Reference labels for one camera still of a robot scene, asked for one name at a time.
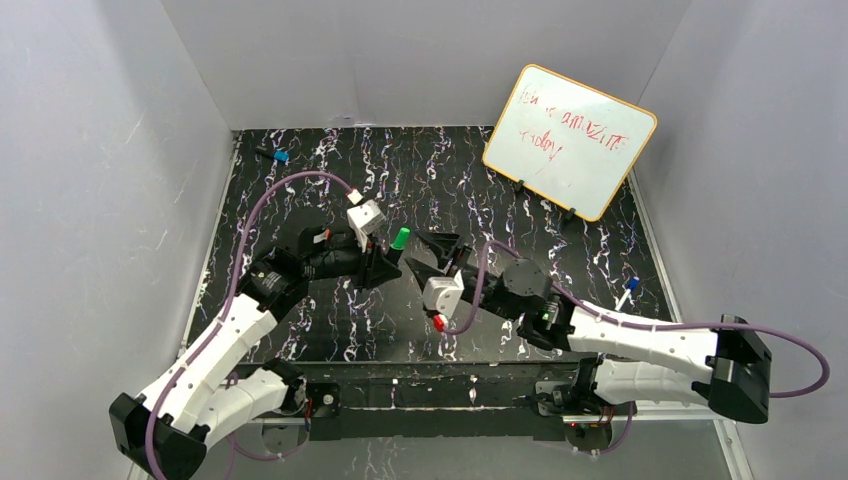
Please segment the green highlighter cap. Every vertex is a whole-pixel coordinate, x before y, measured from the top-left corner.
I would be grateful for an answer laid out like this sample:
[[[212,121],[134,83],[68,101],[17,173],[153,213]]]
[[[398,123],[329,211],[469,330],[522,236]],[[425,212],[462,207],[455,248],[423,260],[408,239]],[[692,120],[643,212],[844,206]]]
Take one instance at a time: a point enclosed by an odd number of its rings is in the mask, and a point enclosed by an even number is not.
[[[410,235],[411,230],[408,227],[401,227],[393,239],[390,248],[395,251],[403,251],[406,248]]]

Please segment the green black highlighter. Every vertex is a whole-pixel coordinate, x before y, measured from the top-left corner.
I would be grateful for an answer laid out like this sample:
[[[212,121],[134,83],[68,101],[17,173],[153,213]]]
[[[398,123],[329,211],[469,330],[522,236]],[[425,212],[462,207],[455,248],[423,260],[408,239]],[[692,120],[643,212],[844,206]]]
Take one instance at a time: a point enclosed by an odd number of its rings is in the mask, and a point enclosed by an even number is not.
[[[401,250],[389,248],[386,252],[386,259],[393,265],[397,265],[402,255]]]

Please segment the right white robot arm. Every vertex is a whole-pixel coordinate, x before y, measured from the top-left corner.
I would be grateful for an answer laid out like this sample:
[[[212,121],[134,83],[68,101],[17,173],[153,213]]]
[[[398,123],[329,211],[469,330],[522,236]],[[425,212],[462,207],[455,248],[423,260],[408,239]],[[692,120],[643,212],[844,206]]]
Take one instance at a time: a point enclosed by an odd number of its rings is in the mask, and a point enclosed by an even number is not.
[[[419,231],[435,255],[431,267],[410,259],[423,309],[442,333],[460,302],[514,321],[542,350],[581,354],[569,381],[535,396],[546,412],[602,412],[637,401],[696,404],[730,420],[764,424],[769,417],[771,352],[742,318],[687,329],[582,301],[555,286],[533,261],[513,256],[498,275],[472,264],[458,234]]]

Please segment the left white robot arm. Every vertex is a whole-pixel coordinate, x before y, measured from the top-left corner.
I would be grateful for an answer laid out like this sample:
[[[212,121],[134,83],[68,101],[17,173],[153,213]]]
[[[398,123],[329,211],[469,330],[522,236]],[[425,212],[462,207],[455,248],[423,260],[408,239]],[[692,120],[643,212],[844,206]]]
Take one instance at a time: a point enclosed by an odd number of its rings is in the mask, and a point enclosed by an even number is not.
[[[228,388],[246,353],[304,300],[312,282],[347,277],[370,289],[401,277],[403,227],[388,249],[350,228],[302,231],[295,248],[275,245],[254,260],[233,297],[178,360],[140,394],[123,393],[109,415],[120,453],[155,479],[189,479],[218,441],[265,413],[308,418],[305,374],[272,359]]]

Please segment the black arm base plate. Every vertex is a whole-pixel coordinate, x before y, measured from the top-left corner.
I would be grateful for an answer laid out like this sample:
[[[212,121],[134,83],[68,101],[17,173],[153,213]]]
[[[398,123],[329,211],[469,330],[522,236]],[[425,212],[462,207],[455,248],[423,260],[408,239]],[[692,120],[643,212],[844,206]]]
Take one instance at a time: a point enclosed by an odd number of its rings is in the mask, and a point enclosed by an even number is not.
[[[604,449],[633,415],[586,393],[589,364],[239,364],[209,382],[184,374],[159,410],[213,445],[260,422],[303,421],[315,441],[368,437],[530,437]]]

